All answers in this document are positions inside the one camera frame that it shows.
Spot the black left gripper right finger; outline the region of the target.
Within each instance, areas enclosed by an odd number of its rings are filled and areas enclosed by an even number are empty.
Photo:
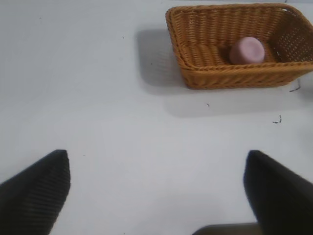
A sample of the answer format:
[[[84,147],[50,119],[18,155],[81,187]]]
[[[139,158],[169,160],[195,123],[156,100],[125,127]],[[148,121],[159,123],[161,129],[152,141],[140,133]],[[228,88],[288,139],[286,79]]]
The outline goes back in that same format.
[[[243,177],[249,204],[265,235],[313,233],[313,185],[259,150],[251,150]]]

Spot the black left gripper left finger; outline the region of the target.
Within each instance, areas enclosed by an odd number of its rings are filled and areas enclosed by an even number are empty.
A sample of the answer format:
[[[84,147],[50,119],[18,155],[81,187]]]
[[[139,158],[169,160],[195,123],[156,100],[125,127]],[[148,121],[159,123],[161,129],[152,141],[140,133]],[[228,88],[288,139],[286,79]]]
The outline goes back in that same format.
[[[71,175],[66,150],[54,150],[0,186],[2,235],[50,234],[67,199]]]

